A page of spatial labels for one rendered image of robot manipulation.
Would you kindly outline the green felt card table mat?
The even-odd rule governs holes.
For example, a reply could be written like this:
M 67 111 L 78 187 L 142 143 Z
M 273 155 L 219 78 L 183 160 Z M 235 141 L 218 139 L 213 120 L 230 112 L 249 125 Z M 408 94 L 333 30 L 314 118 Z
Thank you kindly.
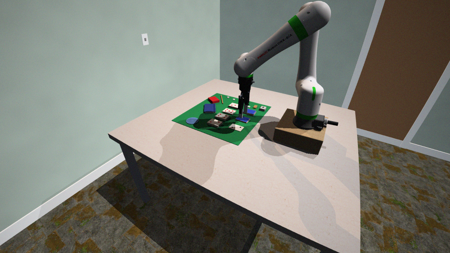
M 222 99 L 223 99 L 223 104 L 222 104 L 222 100 L 221 100 L 221 95 L 222 95 Z M 243 139 L 245 139 L 245 137 L 249 134 L 249 132 L 252 131 L 252 129 L 255 127 L 255 125 L 257 125 L 257 123 L 261 120 L 261 118 L 271 108 L 270 106 L 267 106 L 267 105 L 249 101 L 248 106 L 250 106 L 250 107 L 248 107 L 248 109 L 256 110 L 257 113 L 255 113 L 254 116 L 243 114 L 244 117 L 250 118 L 249 122 L 244 123 L 244 122 L 235 120 L 235 118 L 238 117 L 239 110 L 229 107 L 229 105 L 231 103 L 238 104 L 238 98 L 226 96 L 226 95 L 223 95 L 220 93 L 216 93 L 213 96 L 215 96 L 216 98 L 218 98 L 220 100 L 220 102 L 214 103 L 214 104 L 216 104 L 216 113 L 204 113 L 204 105 L 212 104 L 209 101 L 209 99 L 206 99 L 203 102 L 199 103 L 198 105 L 194 106 L 193 108 L 189 109 L 188 111 L 182 113 L 181 115 L 179 115 L 172 121 L 177 122 L 182 125 L 186 125 L 189 128 L 195 129 L 195 130 L 203 132 L 205 134 L 209 134 L 210 136 L 214 136 L 218 139 L 230 142 L 235 145 L 239 145 L 243 141 Z M 227 97 L 229 97 L 229 98 L 227 98 Z M 233 99 L 235 99 L 235 100 L 233 100 Z M 256 109 L 254 108 L 254 105 L 257 105 Z M 265 106 L 266 110 L 260 111 L 261 106 Z M 236 112 L 233 115 L 223 113 L 222 111 L 226 108 L 235 110 Z M 223 120 L 215 118 L 215 116 L 218 113 L 227 114 L 227 115 L 230 115 L 230 117 L 228 120 L 223 121 Z M 186 120 L 190 117 L 198 118 L 198 122 L 196 124 L 188 124 L 186 122 Z M 216 128 L 212 125 L 208 125 L 207 122 L 211 119 L 222 121 L 223 124 L 220 125 L 220 127 L 218 127 L 218 128 Z M 239 131 L 230 129 L 229 126 L 232 125 L 232 123 L 243 126 L 244 127 L 243 130 L 241 132 L 239 132 Z

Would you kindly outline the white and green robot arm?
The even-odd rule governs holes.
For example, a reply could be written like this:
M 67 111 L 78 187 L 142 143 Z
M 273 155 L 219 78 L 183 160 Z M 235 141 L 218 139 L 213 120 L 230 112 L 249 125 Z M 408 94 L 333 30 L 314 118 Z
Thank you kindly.
M 286 48 L 300 42 L 300 56 L 296 89 L 297 114 L 293 124 L 300 129 L 321 131 L 327 124 L 338 125 L 319 114 L 324 89 L 316 82 L 316 56 L 319 30 L 331 17 L 330 7 L 323 1 L 304 4 L 299 13 L 276 31 L 261 45 L 249 53 L 243 53 L 234 64 L 238 84 L 254 83 L 253 71 Z

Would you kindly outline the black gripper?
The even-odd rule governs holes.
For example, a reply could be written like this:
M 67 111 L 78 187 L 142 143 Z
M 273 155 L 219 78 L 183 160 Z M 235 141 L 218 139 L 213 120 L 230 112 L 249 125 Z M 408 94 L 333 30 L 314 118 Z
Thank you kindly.
M 249 86 L 239 85 L 239 90 L 241 91 L 241 94 L 240 94 L 240 96 L 238 96 L 238 109 L 239 109 L 238 117 L 243 118 L 243 113 L 248 112 L 248 105 L 249 105 L 248 100 L 250 98 L 251 85 L 249 85 Z M 243 108 L 243 104 L 244 104 L 244 108 Z

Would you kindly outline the blue flat disc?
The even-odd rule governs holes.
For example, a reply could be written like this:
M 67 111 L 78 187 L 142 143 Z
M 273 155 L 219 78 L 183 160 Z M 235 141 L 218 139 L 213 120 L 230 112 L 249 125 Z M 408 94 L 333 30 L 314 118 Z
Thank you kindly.
M 187 122 L 188 124 L 196 124 L 196 123 L 198 122 L 198 118 L 196 118 L 196 117 L 190 117 L 190 118 L 188 118 L 188 119 L 186 120 L 186 122 Z

